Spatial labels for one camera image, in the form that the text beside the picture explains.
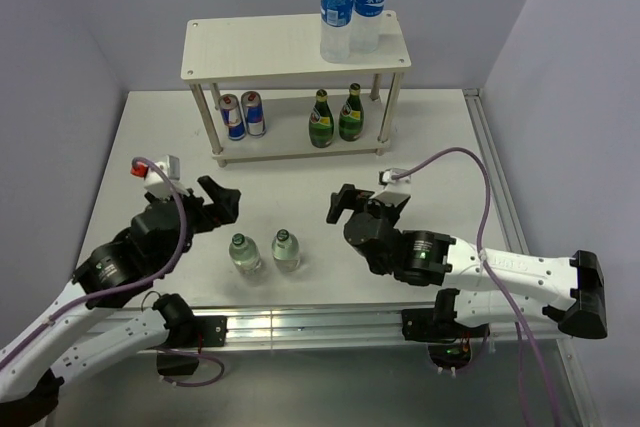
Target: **soda can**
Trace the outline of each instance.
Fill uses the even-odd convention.
[[[247,131],[252,137],[262,137],[267,131],[262,111],[262,99],[260,94],[250,90],[242,94],[242,110],[247,119]]]
[[[233,94],[224,94],[218,102],[222,119],[227,126],[227,134],[231,140],[240,140],[246,135],[244,120],[238,98]]]

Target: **plastic water bottle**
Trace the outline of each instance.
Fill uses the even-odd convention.
[[[254,276],[263,270],[258,246],[251,237],[235,234],[229,245],[229,256],[242,275]]]
[[[349,57],[353,0],[320,0],[320,55],[327,62],[344,62]]]
[[[286,229],[280,229],[274,237],[271,253],[281,272],[293,272],[300,266],[300,244],[296,236]]]
[[[373,52],[378,48],[384,0],[355,0],[351,50]]]

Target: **bottle cap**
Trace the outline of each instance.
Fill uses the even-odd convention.
[[[231,243],[233,245],[242,245],[244,244],[244,235],[242,234],[235,234],[232,238],[231,238]]]
[[[280,242],[284,242],[288,238],[289,238],[289,231],[286,229],[280,229],[276,234],[276,239],[278,239]]]

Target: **metal rod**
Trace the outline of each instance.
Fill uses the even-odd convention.
[[[371,100],[378,100],[380,98],[380,84],[382,83],[382,74],[373,74],[373,85],[371,86],[371,93],[369,98]]]
[[[395,113],[396,105],[398,103],[398,94],[400,94],[400,84],[402,83],[403,77],[404,72],[396,72],[395,74],[393,74],[393,79],[391,80],[391,90],[389,90],[387,105],[384,108],[384,117],[382,118],[382,126],[380,127],[378,142],[384,143],[389,140],[389,135],[391,134],[391,123],[393,121],[393,114]]]
[[[220,87],[218,87],[218,84],[215,82],[211,82],[209,84],[209,88],[211,89],[211,97],[213,97],[213,105],[216,110],[220,110],[220,106],[218,105],[218,102],[220,101]]]
[[[211,150],[214,154],[221,154],[222,145],[220,145],[220,139],[218,138],[216,127],[213,125],[213,119],[211,118],[211,112],[209,112],[209,106],[207,105],[207,99],[204,97],[202,86],[200,84],[191,84],[189,87],[191,88],[193,98],[196,100],[198,110],[200,111],[204,130],[207,132],[207,137],[209,137],[209,143],[211,144]]]

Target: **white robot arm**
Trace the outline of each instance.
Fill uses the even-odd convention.
[[[345,184],[331,195],[327,222],[335,224],[352,210],[344,226],[346,241],[366,258],[374,274],[391,274],[411,285],[437,285],[433,309],[405,324],[405,338],[429,341],[460,337],[489,322],[515,322],[516,316],[483,267],[486,260],[516,300],[525,318],[555,322],[560,331],[582,338],[607,335],[604,280],[595,254],[578,251],[557,259],[482,249],[462,239],[429,231],[399,231],[394,226],[410,197],[405,171],[381,172],[378,192]]]
[[[200,177],[212,200],[205,204],[180,184],[177,158],[140,160],[132,173],[144,178],[147,208],[113,241],[96,248],[49,308],[0,350],[0,423],[32,425],[55,408],[61,391],[124,357],[160,345],[185,346],[197,338],[193,312],[171,294],[126,325],[78,343],[92,326],[170,273],[195,234],[238,217],[239,191]]]

